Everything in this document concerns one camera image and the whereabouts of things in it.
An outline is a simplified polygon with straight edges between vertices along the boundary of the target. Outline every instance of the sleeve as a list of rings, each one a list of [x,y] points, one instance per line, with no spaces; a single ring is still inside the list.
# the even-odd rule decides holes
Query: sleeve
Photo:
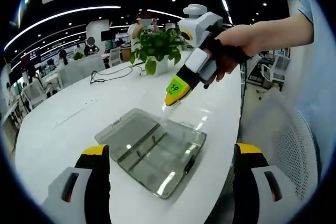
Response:
[[[132,38],[132,33],[135,29],[136,29],[136,26],[133,24],[133,25],[130,25],[130,27],[127,30],[128,36],[130,36],[131,39],[133,39]]]
[[[301,6],[298,9],[299,12],[304,14],[306,18],[313,23],[313,15],[311,11],[310,0],[301,0]]]

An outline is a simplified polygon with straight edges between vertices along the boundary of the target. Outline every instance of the white robot part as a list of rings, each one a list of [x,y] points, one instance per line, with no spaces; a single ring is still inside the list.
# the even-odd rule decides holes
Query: white robot part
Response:
[[[204,5],[190,4],[183,9],[183,13],[189,15],[189,17],[198,18],[201,15],[207,13],[208,8]]]
[[[198,18],[185,18],[180,20],[179,27],[183,38],[193,47],[199,47],[204,39],[210,34],[207,30],[214,25],[219,27],[223,23],[223,18],[212,13],[207,12]]]
[[[185,66],[189,68],[192,72],[198,73],[206,64],[209,59],[209,55],[199,49],[196,48],[188,57],[185,62]]]

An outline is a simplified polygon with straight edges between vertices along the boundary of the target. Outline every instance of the office floor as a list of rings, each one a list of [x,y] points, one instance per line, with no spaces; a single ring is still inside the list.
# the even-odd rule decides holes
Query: office floor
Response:
[[[259,97],[263,97],[267,90],[256,86],[253,84],[248,83],[246,85],[246,91],[245,91],[245,99],[244,99],[244,107],[243,107],[243,113],[241,117],[241,122],[245,122],[245,120],[248,120],[248,118],[253,113],[253,110],[258,107],[260,101]]]

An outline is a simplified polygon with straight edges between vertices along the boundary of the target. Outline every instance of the office desk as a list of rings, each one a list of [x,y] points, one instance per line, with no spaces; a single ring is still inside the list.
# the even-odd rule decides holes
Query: office desk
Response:
[[[64,169],[73,167],[86,148],[98,144],[94,136],[132,108],[160,114],[165,89],[189,53],[182,52],[181,62],[177,66],[170,62],[169,72],[157,78],[140,76],[139,68],[126,77],[104,83],[90,85],[89,78],[85,78],[29,113],[18,135],[15,166],[31,197],[41,204],[47,197],[48,185]],[[103,73],[126,66],[130,63]],[[197,169],[193,167],[185,177],[188,184],[178,197],[173,193],[167,200],[159,199],[110,159],[112,223],[204,223],[232,162],[239,117],[239,67],[207,90],[198,85],[171,117],[207,134]]]

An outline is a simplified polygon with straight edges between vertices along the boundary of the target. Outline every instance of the black cable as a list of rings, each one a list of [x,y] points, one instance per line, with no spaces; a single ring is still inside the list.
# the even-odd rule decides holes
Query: black cable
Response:
[[[139,66],[139,65],[141,65],[141,64],[144,64],[144,62],[135,64],[134,66],[128,66],[128,67],[119,69],[119,70],[117,70],[117,71],[115,71],[115,72],[112,72],[112,73],[99,73],[99,72],[97,72],[97,71],[94,70],[94,71],[92,72],[92,74],[91,74],[90,84],[93,84],[93,83],[96,83],[96,82],[106,82],[106,81],[111,81],[111,80],[116,80],[116,79],[120,79],[120,78],[126,77],[126,76],[128,76],[131,72],[133,72],[133,68],[134,68],[134,67],[138,67],[138,68],[141,69],[141,71],[144,71],[144,70]],[[111,74],[118,73],[118,72],[120,72],[120,71],[122,71],[122,70],[125,70],[125,69],[127,69],[127,68],[129,68],[131,71],[128,72],[127,74],[124,74],[123,76],[118,76],[118,77],[110,78],[110,79],[97,79],[97,80],[94,79],[94,77],[95,77],[97,74],[99,74],[99,75],[101,75],[101,76],[109,76],[109,75],[111,75]]]

